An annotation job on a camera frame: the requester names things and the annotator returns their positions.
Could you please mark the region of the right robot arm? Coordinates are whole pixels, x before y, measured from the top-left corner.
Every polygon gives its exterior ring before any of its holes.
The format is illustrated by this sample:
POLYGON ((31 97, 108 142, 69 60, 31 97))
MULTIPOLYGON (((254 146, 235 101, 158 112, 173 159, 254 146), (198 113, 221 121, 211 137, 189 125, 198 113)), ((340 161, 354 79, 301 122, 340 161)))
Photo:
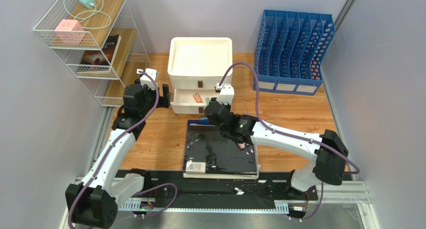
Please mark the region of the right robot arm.
POLYGON ((293 190, 305 192, 319 183, 340 186, 343 182, 349 151, 333 130, 319 134, 283 128, 251 115, 234 114, 217 101, 204 109, 204 115, 223 137, 240 146, 269 146, 309 160, 288 179, 293 190))

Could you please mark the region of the white three drawer organizer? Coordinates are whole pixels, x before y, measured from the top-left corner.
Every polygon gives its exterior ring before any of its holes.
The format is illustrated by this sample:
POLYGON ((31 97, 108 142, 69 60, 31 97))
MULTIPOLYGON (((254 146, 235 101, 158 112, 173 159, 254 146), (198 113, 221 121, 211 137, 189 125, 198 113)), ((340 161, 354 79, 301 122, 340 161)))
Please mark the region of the white three drawer organizer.
POLYGON ((228 37, 174 37, 167 73, 178 90, 209 90, 233 64, 233 42, 228 37))

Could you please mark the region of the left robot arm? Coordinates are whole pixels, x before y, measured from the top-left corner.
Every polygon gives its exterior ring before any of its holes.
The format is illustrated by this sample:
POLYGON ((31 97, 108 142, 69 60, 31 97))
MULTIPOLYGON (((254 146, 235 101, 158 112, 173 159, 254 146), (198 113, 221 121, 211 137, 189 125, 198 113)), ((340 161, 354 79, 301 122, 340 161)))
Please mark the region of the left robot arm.
POLYGON ((146 119, 156 108, 169 108, 171 92, 162 85, 134 83, 124 89, 124 104, 118 109, 104 149, 89 172, 78 184, 70 184, 65 191, 68 208, 67 223, 90 229, 109 229, 116 220, 119 207, 134 196, 157 190, 152 175, 143 169, 131 169, 123 179, 113 183, 126 154, 136 143, 146 125, 146 119))

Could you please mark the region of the white drawer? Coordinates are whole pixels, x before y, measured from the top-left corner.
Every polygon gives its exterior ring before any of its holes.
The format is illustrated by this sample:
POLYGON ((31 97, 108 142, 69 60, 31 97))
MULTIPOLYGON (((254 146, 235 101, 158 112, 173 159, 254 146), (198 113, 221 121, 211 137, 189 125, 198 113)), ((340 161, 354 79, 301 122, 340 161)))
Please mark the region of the white drawer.
POLYGON ((170 102, 175 114, 204 114, 207 107, 206 98, 216 98, 219 94, 213 90, 174 89, 173 100, 170 102), (193 94, 198 93, 203 103, 196 103, 193 94))

